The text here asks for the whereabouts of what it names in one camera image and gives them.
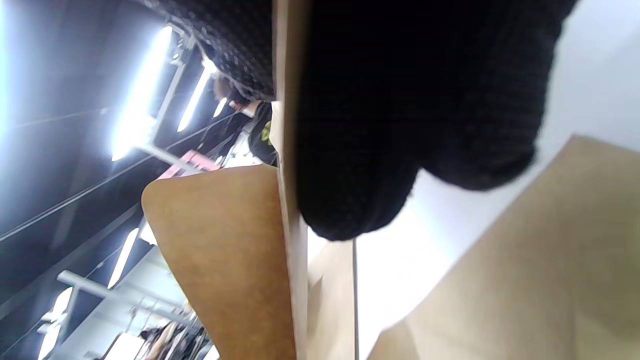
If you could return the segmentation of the person's right hand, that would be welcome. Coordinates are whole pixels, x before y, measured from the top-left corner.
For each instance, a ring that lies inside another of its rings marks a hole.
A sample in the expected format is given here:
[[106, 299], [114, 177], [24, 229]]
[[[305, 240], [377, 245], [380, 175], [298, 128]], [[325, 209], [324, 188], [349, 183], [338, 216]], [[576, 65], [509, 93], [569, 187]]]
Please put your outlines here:
[[302, 218], [329, 241], [397, 217], [420, 170], [466, 191], [537, 157], [574, 0], [312, 0], [295, 114]]

